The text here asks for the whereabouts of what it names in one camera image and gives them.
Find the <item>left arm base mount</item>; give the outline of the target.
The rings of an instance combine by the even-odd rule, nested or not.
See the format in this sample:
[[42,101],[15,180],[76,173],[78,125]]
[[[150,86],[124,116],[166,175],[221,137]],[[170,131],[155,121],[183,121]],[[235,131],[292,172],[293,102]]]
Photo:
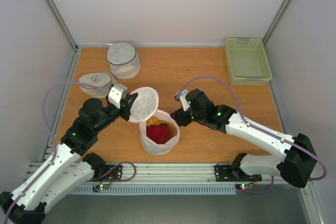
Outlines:
[[122,175],[122,165],[104,165],[97,168],[90,182],[110,181],[111,179],[120,180]]

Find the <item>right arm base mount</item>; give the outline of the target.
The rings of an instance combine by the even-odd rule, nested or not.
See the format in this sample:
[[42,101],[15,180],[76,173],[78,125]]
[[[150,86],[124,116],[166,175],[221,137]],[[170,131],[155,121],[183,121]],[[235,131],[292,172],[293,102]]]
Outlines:
[[217,163],[213,168],[216,182],[252,183],[262,181],[261,175],[247,175],[239,167],[229,163]]

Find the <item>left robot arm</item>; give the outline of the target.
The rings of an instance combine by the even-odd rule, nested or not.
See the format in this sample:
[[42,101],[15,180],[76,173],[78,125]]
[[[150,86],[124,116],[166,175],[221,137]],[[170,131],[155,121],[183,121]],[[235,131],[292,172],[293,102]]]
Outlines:
[[103,106],[91,98],[66,131],[50,157],[18,188],[1,193],[1,208],[7,223],[42,223],[51,208],[80,184],[100,181],[105,161],[87,151],[98,141],[98,133],[117,118],[128,121],[137,93],[121,96],[117,104]]

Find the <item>pink-zip mesh laundry bag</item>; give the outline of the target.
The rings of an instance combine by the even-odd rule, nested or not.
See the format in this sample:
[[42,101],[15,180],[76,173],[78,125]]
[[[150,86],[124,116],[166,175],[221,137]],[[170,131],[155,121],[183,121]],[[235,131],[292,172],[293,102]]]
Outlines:
[[171,116],[159,110],[159,94],[150,87],[135,89],[137,97],[129,121],[137,123],[143,149],[151,155],[164,155],[180,140],[180,129]]

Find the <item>red bra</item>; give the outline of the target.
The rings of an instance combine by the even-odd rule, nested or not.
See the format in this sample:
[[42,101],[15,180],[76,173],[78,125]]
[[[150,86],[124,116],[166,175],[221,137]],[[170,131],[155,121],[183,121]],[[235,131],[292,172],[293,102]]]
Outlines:
[[168,123],[147,126],[146,136],[156,144],[165,144],[173,137]]

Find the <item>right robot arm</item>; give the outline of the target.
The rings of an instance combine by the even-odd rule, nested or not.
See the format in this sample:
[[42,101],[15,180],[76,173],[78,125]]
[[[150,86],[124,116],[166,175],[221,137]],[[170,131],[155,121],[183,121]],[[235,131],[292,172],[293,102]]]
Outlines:
[[297,188],[304,188],[317,163],[310,139],[299,133],[292,136],[271,130],[242,115],[226,105],[215,105],[199,90],[183,90],[174,99],[182,106],[171,113],[178,126],[192,122],[213,131],[242,138],[264,150],[268,156],[239,153],[230,165],[238,181],[248,176],[268,175],[281,177]]

